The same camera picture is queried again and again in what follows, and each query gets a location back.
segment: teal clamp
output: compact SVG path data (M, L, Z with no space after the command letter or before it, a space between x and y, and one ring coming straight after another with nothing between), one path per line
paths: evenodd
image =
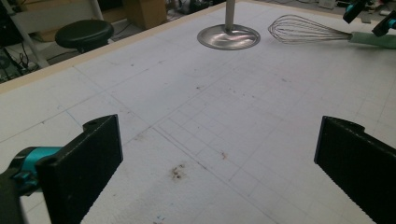
M353 5L349 5L349 6L347 6L347 8L346 8L346 12L350 11L352 8L353 8Z
M396 29L396 20L389 20L388 26L389 29Z
M37 147L25 158L21 170L13 176L20 195L30 195L39 189L35 163L44 157L55 154L61 147Z

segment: cardboard box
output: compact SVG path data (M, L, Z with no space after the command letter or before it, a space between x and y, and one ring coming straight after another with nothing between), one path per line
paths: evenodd
M150 29L166 22L164 0L122 0L129 22Z
M126 18L125 9L123 7L111 8L102 11L103 19L108 22L120 21Z

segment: cable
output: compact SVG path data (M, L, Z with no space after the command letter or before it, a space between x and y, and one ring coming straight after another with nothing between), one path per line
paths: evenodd
M26 50L25 50L24 45L23 45L23 41L21 42L21 45L22 45L22 49L23 49L24 55L22 53L20 53L20 62L18 64L21 65L23 68L27 69L27 67L29 66L28 65L29 64L29 57L27 56Z

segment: stain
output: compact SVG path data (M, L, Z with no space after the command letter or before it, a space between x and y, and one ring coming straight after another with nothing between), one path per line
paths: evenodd
M134 138L134 140L137 141L137 142L143 142L145 139L146 139L146 137L145 137L144 133L139 133L139 134Z
M174 167L171 171L172 179L178 181L186 177L186 174L183 172L184 168L186 168L186 165L183 163L177 167Z
M221 156L223 157L224 160L226 160L228 157L228 154L225 152L221 152Z

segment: dirt spot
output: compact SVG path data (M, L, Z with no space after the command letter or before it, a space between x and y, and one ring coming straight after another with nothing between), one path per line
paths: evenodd
M171 171L172 179L175 181L178 181L178 180L186 177L186 174L183 172L184 168L186 168L186 165L183 163L181 163L179 166L173 168Z

